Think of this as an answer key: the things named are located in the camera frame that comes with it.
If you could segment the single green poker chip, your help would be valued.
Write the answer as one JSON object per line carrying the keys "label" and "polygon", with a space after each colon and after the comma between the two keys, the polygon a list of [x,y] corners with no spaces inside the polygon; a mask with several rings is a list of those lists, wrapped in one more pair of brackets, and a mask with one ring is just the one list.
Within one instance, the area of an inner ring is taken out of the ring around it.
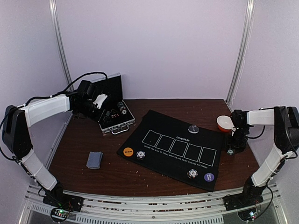
{"label": "single green poker chip", "polygon": [[233,151],[233,150],[228,150],[227,153],[228,153],[229,155],[233,155],[233,154],[234,154],[234,151]]}

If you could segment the purple small blind button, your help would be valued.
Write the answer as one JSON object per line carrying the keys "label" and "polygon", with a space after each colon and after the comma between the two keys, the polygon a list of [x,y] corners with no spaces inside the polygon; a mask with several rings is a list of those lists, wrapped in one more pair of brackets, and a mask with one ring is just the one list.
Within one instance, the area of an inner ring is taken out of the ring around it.
{"label": "purple small blind button", "polygon": [[215,180],[215,176],[214,176],[213,173],[206,173],[206,174],[204,175],[204,180],[205,180],[206,182],[213,182],[213,181]]}

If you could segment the black white dealer button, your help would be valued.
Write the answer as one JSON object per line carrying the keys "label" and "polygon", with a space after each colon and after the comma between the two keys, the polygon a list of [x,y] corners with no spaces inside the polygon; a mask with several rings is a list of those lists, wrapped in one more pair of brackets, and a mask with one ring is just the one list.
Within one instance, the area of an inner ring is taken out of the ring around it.
{"label": "black white dealer button", "polygon": [[196,126],[196,125],[190,125],[190,126],[188,127],[188,131],[189,131],[190,133],[192,133],[192,134],[196,134],[196,133],[199,132],[199,127]]}

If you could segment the blue playing card deck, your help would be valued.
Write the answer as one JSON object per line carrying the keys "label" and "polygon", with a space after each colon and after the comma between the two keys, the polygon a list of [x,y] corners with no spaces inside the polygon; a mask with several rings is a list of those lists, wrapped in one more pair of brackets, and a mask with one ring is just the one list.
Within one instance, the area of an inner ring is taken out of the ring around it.
{"label": "blue playing card deck", "polygon": [[86,166],[89,169],[100,169],[102,156],[103,156],[102,152],[90,152],[87,159]]}

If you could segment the orange big blind button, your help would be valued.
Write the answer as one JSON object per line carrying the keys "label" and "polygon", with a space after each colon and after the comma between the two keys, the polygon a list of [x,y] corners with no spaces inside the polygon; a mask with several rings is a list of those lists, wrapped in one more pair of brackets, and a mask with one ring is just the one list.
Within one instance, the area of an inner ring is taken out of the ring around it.
{"label": "orange big blind button", "polygon": [[134,154],[134,151],[130,147],[126,147],[123,149],[123,155],[126,157],[131,157]]}

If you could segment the poker chip stack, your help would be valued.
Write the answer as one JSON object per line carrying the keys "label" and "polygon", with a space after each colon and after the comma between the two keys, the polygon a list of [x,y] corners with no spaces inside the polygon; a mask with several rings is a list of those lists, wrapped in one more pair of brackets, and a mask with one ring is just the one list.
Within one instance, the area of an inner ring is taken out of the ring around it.
{"label": "poker chip stack", "polygon": [[195,169],[190,169],[190,170],[187,172],[187,176],[188,176],[188,178],[190,178],[190,179],[195,179],[195,178],[198,176],[198,171],[195,170]]}

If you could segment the blue white chip stack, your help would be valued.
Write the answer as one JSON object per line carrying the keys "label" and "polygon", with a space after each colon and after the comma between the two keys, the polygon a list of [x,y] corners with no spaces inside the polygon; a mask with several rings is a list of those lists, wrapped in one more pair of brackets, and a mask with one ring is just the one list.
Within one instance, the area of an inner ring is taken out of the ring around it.
{"label": "blue white chip stack", "polygon": [[136,157],[138,160],[143,160],[145,158],[145,156],[146,156],[146,153],[142,150],[140,150],[136,153]]}

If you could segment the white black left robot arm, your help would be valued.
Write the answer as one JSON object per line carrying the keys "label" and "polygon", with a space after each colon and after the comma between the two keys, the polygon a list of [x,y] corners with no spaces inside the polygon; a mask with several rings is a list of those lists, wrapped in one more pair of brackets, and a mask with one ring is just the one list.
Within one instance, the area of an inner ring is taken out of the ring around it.
{"label": "white black left robot arm", "polygon": [[15,161],[45,191],[49,200],[57,207],[65,206],[67,196],[63,186],[50,173],[34,150],[34,126],[43,123],[58,114],[79,112],[87,117],[95,117],[106,101],[107,95],[97,94],[95,98],[87,98],[83,93],[66,92],[48,97],[36,97],[34,101],[20,106],[10,105],[6,108],[2,121],[2,140],[12,152]]}

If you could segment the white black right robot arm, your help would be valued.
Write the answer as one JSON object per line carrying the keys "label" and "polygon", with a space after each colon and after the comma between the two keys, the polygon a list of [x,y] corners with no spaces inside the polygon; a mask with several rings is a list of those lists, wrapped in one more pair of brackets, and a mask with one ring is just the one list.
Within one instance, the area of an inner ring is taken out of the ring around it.
{"label": "white black right robot arm", "polygon": [[298,157],[299,112],[295,106],[274,106],[252,111],[234,110],[230,115],[233,131],[226,136],[226,151],[230,155],[242,152],[249,139],[250,128],[271,126],[272,147],[259,169],[245,182],[240,194],[223,198],[227,210],[262,202],[262,193],[287,160]]}

